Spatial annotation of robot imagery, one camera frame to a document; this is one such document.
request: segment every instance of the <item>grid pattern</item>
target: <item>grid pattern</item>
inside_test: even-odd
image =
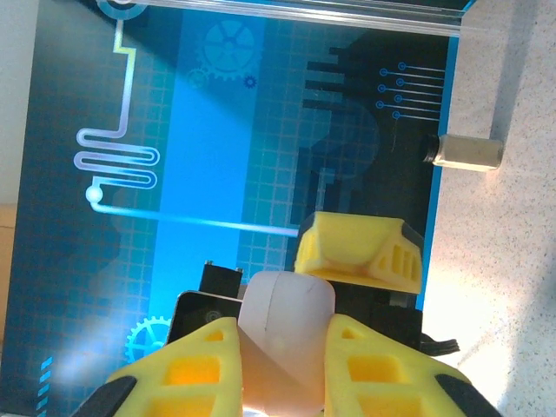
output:
[[[27,388],[8,405],[19,414],[34,413],[22,404],[36,403],[40,364],[52,356],[48,413],[69,415],[123,365],[127,335],[148,310],[156,223],[92,212],[93,174],[72,164],[80,128],[119,122],[126,59],[112,53],[114,23],[79,3],[41,2],[3,349],[2,391]],[[180,27],[181,14],[162,8],[124,24],[123,44],[138,52],[122,141],[161,151],[159,181]],[[57,61],[45,55],[53,44]],[[106,187],[103,204],[157,209],[159,189]]]
[[[290,221],[300,147],[310,147],[330,130],[331,114],[303,108],[307,79],[338,83],[343,76],[307,68],[309,61],[335,62],[331,46],[345,47],[362,30],[313,23],[268,21],[265,51],[248,163],[242,220],[279,227]],[[341,94],[320,93],[320,99],[339,103]],[[329,171],[323,171],[330,181]],[[245,271],[243,283],[262,270],[291,266],[295,239],[241,232],[237,263]]]

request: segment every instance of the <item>yellow 3d-printed part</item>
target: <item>yellow 3d-printed part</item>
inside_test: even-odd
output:
[[[456,369],[393,341],[346,315],[330,322],[325,417],[465,417],[437,374]]]
[[[401,219],[314,213],[300,236],[295,272],[418,294],[422,238]]]
[[[240,417],[242,360],[235,318],[212,321],[112,374],[136,386],[115,417]]]

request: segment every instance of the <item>blue printed backdrop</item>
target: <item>blue printed backdrop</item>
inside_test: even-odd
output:
[[[42,0],[2,411],[69,415],[160,348],[208,259],[288,269],[316,209],[424,234],[454,55],[435,36]]]

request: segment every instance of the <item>white speckled wall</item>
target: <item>white speckled wall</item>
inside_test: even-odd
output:
[[[450,133],[507,139],[488,174],[445,169],[425,332],[506,416],[556,415],[556,2],[478,0]]]

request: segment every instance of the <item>white cylindrical object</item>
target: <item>white cylindrical object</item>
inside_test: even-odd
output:
[[[333,314],[327,281],[291,272],[253,276],[238,321],[245,407],[276,417],[313,417],[323,409]]]

